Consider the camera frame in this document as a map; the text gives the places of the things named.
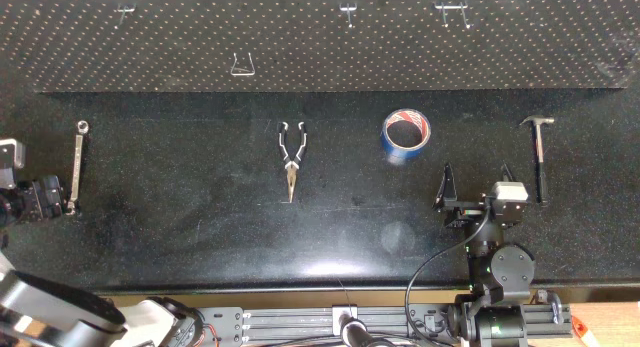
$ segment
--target black countertop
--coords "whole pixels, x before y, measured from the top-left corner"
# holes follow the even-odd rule
[[[536,257],[534,285],[640,284],[640,94],[628,90],[376,93],[53,94],[20,90],[0,136],[27,145],[20,177],[69,181],[75,123],[91,124],[82,214],[14,226],[16,268],[94,291],[400,287],[462,239],[431,209],[445,162],[475,200],[507,162],[535,198],[530,114],[543,127],[551,205],[532,204],[506,239]],[[423,153],[389,164],[393,110],[423,112]],[[294,203],[279,121],[305,121]],[[291,136],[297,142],[297,133]],[[463,251],[435,261],[424,287],[467,285]]]

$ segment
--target blue tape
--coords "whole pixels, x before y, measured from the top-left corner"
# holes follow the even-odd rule
[[[420,143],[413,147],[402,147],[395,144],[391,138],[389,138],[388,129],[389,126],[396,122],[408,121],[413,123],[422,135]],[[389,157],[389,161],[398,163],[404,160],[416,157],[420,154],[424,146],[429,142],[431,136],[431,125],[429,120],[420,112],[412,109],[400,109],[390,114],[382,125],[382,133],[380,135],[382,140],[382,146]]]

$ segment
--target pegboard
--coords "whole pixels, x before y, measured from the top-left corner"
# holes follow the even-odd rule
[[[0,2],[34,91],[617,88],[639,67],[640,0]]]

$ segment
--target hammer head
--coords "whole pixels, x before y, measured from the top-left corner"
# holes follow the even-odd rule
[[[527,122],[533,122],[534,126],[539,126],[543,123],[547,123],[547,124],[552,124],[553,122],[555,122],[555,118],[553,117],[545,117],[545,116],[540,116],[540,115],[533,115],[533,116],[529,116],[527,118],[524,119],[524,121],[522,121],[522,123],[520,123],[520,125],[523,125]]]

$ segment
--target wrench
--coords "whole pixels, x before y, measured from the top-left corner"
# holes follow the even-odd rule
[[[89,132],[87,121],[78,122],[78,133],[76,134],[76,153],[73,160],[73,177],[71,180],[71,197],[67,202],[67,215],[76,214],[76,201],[78,201],[78,190],[80,188],[80,164],[82,163],[82,142],[84,135]]]

